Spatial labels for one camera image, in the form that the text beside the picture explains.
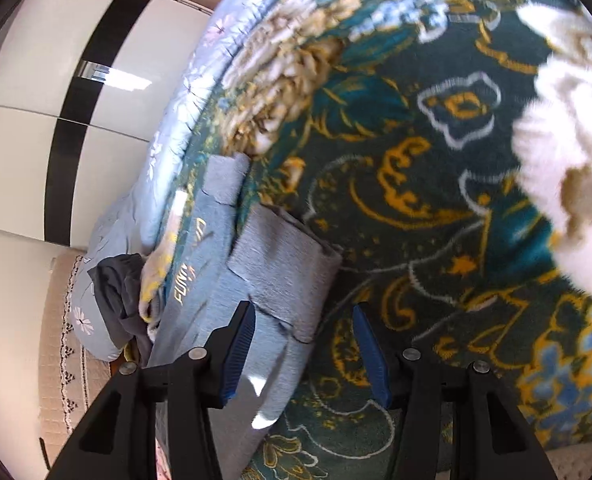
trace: wall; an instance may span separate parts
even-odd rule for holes
[[[38,346],[52,258],[63,250],[0,231],[0,459],[15,480],[47,473],[38,443]]]

